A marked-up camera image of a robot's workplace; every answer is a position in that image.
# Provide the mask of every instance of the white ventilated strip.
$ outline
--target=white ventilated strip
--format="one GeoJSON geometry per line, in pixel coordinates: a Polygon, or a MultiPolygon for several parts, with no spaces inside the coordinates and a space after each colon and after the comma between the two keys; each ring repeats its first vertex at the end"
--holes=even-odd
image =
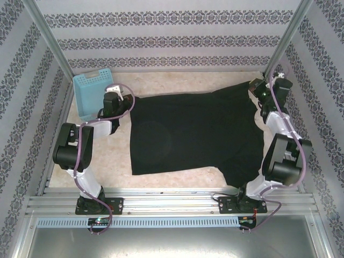
{"type": "MultiPolygon", "coordinates": [[[[88,218],[39,218],[37,228],[85,228],[88,218]]],[[[112,228],[239,227],[238,217],[114,218],[112,228]]]]}

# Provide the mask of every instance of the black t-shirt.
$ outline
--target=black t-shirt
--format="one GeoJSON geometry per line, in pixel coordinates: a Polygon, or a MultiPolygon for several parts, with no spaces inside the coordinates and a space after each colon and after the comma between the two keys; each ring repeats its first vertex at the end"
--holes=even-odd
{"type": "Polygon", "coordinates": [[[205,94],[137,98],[131,111],[133,175],[217,167],[228,185],[257,177],[263,131],[248,82],[205,94]]]}

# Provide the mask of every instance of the blue basket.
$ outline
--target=blue basket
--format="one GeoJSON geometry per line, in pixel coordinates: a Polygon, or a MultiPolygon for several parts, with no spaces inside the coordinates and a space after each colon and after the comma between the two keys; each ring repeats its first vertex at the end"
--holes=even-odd
{"type": "Polygon", "coordinates": [[[112,83],[108,68],[74,76],[77,113],[83,121],[97,118],[99,109],[103,108],[105,88],[112,83]]]}

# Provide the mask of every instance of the wallpaper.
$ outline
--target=wallpaper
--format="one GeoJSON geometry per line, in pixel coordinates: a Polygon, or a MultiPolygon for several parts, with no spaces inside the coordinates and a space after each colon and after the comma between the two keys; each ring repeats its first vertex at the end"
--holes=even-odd
{"type": "Polygon", "coordinates": [[[313,143],[304,185],[314,193],[335,257],[344,257],[344,1],[314,1],[282,61],[288,110],[313,143]]]}
{"type": "Polygon", "coordinates": [[[264,71],[300,0],[37,0],[74,73],[264,71]]]}
{"type": "Polygon", "coordinates": [[[1,0],[0,257],[35,195],[69,81],[20,0],[1,0]]]}

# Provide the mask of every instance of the marble floor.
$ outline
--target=marble floor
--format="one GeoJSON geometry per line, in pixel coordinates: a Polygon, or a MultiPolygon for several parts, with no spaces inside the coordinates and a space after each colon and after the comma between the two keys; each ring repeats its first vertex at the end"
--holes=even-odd
{"type": "MultiPolygon", "coordinates": [[[[179,92],[211,92],[262,77],[260,72],[113,73],[112,76],[115,82],[129,86],[139,97],[179,92]]],[[[272,141],[272,135],[259,115],[256,99],[253,95],[250,96],[258,108],[255,115],[256,124],[264,130],[265,154],[272,141]]],[[[67,121],[81,123],[75,101],[71,105],[67,121]]],[[[227,186],[222,173],[214,167],[133,176],[129,149],[130,131],[131,121],[130,115],[128,115],[120,120],[120,127],[115,134],[94,140],[91,166],[96,179],[102,186],[117,188],[217,188],[227,186]]],[[[73,179],[55,165],[49,187],[76,186],[73,179]]]]}

